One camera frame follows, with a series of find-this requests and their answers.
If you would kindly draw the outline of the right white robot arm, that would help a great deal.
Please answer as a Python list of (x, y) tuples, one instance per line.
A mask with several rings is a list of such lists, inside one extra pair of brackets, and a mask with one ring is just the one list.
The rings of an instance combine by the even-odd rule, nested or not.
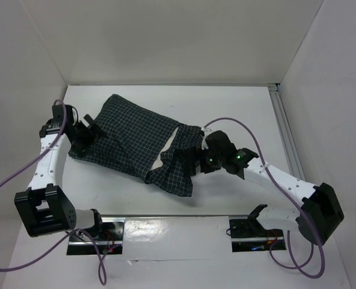
[(219, 169), (255, 183), (272, 194), (282, 195), (293, 205), (291, 210), (267, 205), (256, 207), (248, 221), (248, 229), (255, 236), (270, 229), (298, 231), (309, 242), (324, 245), (344, 219), (332, 186), (296, 178), (267, 163), (250, 149), (237, 149), (226, 133), (206, 129), (201, 144), (200, 170), (210, 173)]

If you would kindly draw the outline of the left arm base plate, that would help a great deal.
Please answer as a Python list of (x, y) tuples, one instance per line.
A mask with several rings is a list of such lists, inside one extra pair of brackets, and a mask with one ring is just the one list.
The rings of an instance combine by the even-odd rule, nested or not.
[[(102, 255), (121, 255), (123, 253), (124, 218), (102, 217), (102, 232), (92, 235), (99, 253)], [(69, 237), (68, 256), (95, 255), (93, 242), (83, 233)]]

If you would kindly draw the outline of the cream pillow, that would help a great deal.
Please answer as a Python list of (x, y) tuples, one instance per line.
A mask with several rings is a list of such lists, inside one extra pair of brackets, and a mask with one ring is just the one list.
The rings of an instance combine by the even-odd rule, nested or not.
[(159, 152), (158, 156), (156, 157), (154, 163), (152, 164), (152, 166), (150, 167), (150, 172), (153, 170), (156, 170), (160, 167), (162, 167), (163, 162), (161, 159), (161, 156), (164, 152), (166, 152), (167, 150), (169, 150), (169, 148), (171, 147), (172, 142), (174, 141), (176, 134), (178, 132), (178, 128), (176, 128), (173, 133), (170, 135), (170, 138), (167, 140), (167, 142), (164, 144), (164, 147), (161, 149), (161, 151)]

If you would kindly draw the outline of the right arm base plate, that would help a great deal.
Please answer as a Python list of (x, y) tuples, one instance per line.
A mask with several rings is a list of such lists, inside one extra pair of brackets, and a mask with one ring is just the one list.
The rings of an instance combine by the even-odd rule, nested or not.
[(286, 250), (284, 233), (279, 229), (263, 229), (248, 217), (229, 219), (226, 234), (231, 238), (232, 252)]

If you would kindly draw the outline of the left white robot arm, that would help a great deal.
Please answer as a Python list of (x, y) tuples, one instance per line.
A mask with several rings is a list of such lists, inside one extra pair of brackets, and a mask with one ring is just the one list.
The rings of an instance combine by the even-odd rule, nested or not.
[(96, 209), (77, 210), (62, 189), (69, 152), (83, 157), (107, 134), (90, 115), (80, 121), (76, 108), (55, 101), (52, 118), (40, 132), (40, 159), (25, 191), (16, 193), (14, 204), (30, 237), (82, 229), (90, 240), (104, 233), (102, 216)]

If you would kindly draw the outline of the dark checked pillowcase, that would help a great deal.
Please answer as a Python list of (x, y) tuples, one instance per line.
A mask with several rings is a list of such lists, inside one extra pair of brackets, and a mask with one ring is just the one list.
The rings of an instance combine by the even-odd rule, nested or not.
[[(191, 197), (204, 133), (199, 126), (186, 125), (112, 95), (95, 119), (108, 138), (101, 138), (83, 157), (75, 160), (98, 164), (134, 176), (169, 194)], [(162, 167), (149, 171), (173, 131), (178, 132), (169, 150), (161, 156)]]

